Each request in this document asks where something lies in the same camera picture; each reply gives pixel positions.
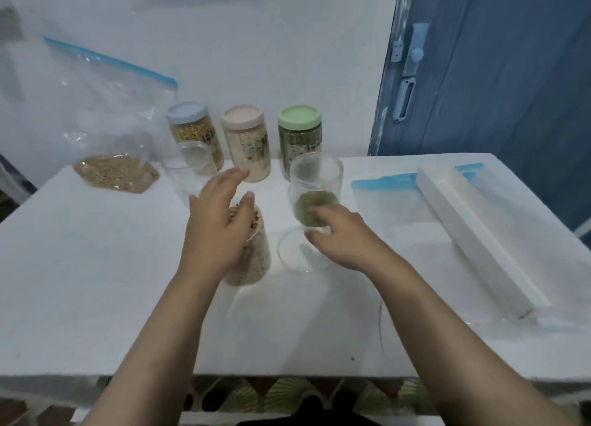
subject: green lid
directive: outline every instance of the green lid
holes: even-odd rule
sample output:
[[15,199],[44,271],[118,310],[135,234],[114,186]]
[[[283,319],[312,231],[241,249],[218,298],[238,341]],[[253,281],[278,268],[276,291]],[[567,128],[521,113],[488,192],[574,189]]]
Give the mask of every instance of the green lid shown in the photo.
[[322,114],[312,106],[290,106],[279,112],[279,125],[290,131],[307,131],[322,122]]

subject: person's left hand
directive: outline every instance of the person's left hand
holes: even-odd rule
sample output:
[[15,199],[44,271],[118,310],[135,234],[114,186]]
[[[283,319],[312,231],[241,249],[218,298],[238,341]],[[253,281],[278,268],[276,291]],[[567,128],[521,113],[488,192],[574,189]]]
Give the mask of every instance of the person's left hand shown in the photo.
[[232,168],[212,177],[199,197],[189,196],[191,214],[179,271],[213,278],[217,283],[232,268],[248,239],[255,195],[248,191],[240,200],[238,212],[230,222],[230,202],[236,188],[249,174]]

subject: tabletop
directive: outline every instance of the tabletop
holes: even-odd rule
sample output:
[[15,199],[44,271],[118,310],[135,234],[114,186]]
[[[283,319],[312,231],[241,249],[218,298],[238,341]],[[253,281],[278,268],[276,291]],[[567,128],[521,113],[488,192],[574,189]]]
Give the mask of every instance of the tabletop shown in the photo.
[[[553,216],[489,154],[342,161],[341,199],[351,210],[357,207],[353,180],[482,162],[518,185],[533,210]],[[336,265],[322,273],[287,272],[278,262],[278,239],[297,226],[287,188],[278,161],[267,179],[238,188],[238,195],[255,192],[271,270],[252,286],[220,285],[195,372],[416,376],[364,275]],[[164,174],[135,195],[87,186],[71,167],[62,169],[0,224],[0,375],[113,374],[176,270],[187,217]],[[442,270],[440,283],[453,277]],[[591,379],[591,333],[481,337],[526,378]]]

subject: white wall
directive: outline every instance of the white wall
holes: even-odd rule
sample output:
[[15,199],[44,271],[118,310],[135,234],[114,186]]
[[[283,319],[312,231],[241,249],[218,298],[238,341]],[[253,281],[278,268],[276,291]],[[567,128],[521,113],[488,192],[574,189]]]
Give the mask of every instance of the white wall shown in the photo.
[[[277,151],[279,110],[307,103],[323,112],[324,150],[367,153],[396,0],[12,1],[33,32],[175,77],[179,99],[206,103],[217,127],[224,109],[255,104]],[[67,151],[31,71],[40,45],[8,47],[26,120],[0,124],[0,153],[39,185]]]

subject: jar with pink lid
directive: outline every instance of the jar with pink lid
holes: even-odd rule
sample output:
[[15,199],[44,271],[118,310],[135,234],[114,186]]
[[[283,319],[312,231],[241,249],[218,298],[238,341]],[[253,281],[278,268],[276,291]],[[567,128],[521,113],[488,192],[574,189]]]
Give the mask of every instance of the jar with pink lid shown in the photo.
[[222,126],[232,162],[250,169],[246,182],[260,182],[271,172],[271,155],[265,117],[255,106],[234,106],[222,116]]

